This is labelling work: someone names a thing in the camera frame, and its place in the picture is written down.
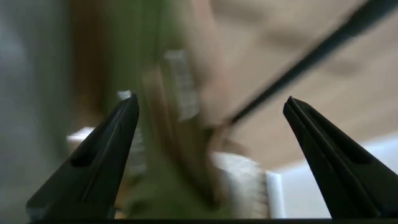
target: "wooden floor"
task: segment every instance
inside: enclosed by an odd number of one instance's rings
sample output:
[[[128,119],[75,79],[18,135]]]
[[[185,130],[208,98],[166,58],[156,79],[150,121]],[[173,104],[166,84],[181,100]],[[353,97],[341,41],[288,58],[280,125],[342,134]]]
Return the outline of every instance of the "wooden floor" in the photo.
[[[362,0],[212,0],[233,114],[338,27]],[[231,139],[264,169],[303,160],[282,114],[310,103],[357,142],[398,130],[398,12],[331,55],[240,122]]]

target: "wooden surface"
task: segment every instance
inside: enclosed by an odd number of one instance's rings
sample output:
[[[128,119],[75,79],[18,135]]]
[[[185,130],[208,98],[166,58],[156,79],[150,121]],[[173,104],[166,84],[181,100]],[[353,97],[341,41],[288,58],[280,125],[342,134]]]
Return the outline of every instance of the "wooden surface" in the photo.
[[[228,68],[233,114],[311,47],[361,0],[213,0]],[[319,64],[236,127],[231,139],[264,169],[303,160],[282,114],[292,95],[310,103],[357,142],[398,129],[398,12]]]

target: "beige surface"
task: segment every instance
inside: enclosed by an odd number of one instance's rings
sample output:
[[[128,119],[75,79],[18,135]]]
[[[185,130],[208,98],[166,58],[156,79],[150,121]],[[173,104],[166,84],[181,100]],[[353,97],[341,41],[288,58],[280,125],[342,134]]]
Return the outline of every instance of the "beige surface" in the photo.
[[[363,1],[213,0],[233,114]],[[303,159],[282,114],[288,96],[310,103],[354,140],[398,129],[398,12],[319,64],[240,122],[232,140],[265,169]]]

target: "black rod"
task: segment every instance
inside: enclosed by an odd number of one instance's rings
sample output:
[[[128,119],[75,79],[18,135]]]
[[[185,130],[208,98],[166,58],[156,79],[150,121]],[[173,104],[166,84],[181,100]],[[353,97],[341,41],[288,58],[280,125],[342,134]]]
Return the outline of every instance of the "black rod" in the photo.
[[[373,26],[378,20],[382,19],[389,12],[392,12],[397,5],[397,0],[368,0],[356,10],[340,28],[315,47],[312,52],[298,61],[290,70],[280,76],[271,86],[268,86],[259,96],[243,108],[243,110],[233,116],[232,124],[237,123],[256,108],[260,107],[264,102],[269,100],[270,97],[302,76],[316,63],[325,59],[328,55],[345,44],[350,38],[359,35]]]

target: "gray wall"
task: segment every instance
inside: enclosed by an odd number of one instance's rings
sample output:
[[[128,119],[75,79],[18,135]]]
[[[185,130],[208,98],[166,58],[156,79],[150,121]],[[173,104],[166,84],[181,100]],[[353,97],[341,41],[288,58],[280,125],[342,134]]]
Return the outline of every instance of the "gray wall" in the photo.
[[[67,157],[68,32],[67,1],[0,0],[0,223]]]

